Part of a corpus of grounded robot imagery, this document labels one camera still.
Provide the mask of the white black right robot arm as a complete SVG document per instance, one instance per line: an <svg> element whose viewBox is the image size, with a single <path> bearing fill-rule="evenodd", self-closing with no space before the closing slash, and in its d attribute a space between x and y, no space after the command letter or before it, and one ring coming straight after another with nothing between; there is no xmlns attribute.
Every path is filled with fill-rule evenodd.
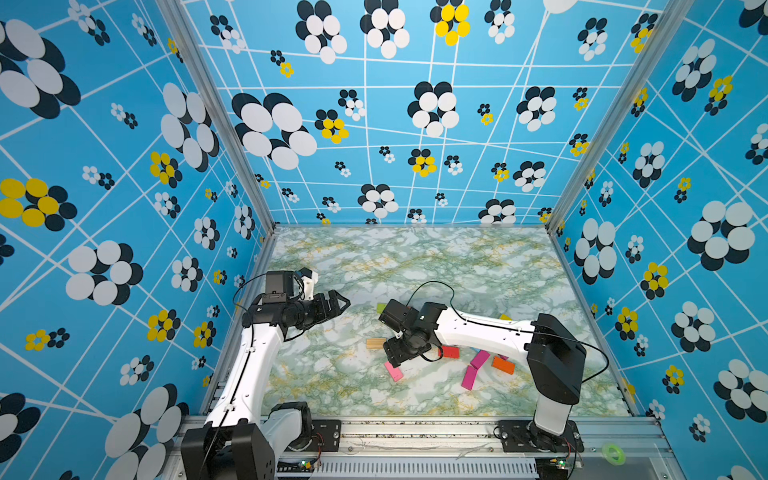
<svg viewBox="0 0 768 480"><path fill-rule="evenodd" d="M566 431L580 401L586 349L556 317L540 313L533 321L502 321L441 303L416 309L392 299L379 321L395 332L383 345L394 367L434 347L469 347L527 364L538 392L532 432L559 437Z"/></svg>

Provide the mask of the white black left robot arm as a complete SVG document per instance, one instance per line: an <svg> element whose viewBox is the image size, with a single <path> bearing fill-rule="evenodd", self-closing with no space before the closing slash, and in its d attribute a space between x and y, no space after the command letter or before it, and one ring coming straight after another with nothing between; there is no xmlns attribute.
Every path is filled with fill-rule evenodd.
<svg viewBox="0 0 768 480"><path fill-rule="evenodd" d="M260 278L264 290L243 310L239 350L221 396L203 426L181 442L189 479L273 479L285 451L322 446L306 402L278 404L263 417L263 399L280 347L293 338L289 331L303 335L351 302L335 290L316 292L318 275L307 268Z"/></svg>

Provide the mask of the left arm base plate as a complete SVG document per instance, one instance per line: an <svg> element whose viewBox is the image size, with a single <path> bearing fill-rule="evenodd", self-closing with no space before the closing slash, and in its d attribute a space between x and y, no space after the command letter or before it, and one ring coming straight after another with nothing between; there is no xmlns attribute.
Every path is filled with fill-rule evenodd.
<svg viewBox="0 0 768 480"><path fill-rule="evenodd" d="M317 453L337 452L342 433L342 421L339 419L319 419L312 421L312 430L305 439L298 439L288 446L292 452Z"/></svg>

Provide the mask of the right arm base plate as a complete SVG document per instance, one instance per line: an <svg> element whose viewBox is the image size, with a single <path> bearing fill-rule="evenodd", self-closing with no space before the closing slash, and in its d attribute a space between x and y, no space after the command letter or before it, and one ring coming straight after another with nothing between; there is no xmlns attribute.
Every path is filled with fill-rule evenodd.
<svg viewBox="0 0 768 480"><path fill-rule="evenodd" d="M582 453L584 444L576 423L566 422L565 430L554 435L538 428L533 420L500 420L493 435L501 442L505 453L552 453L564 455Z"/></svg>

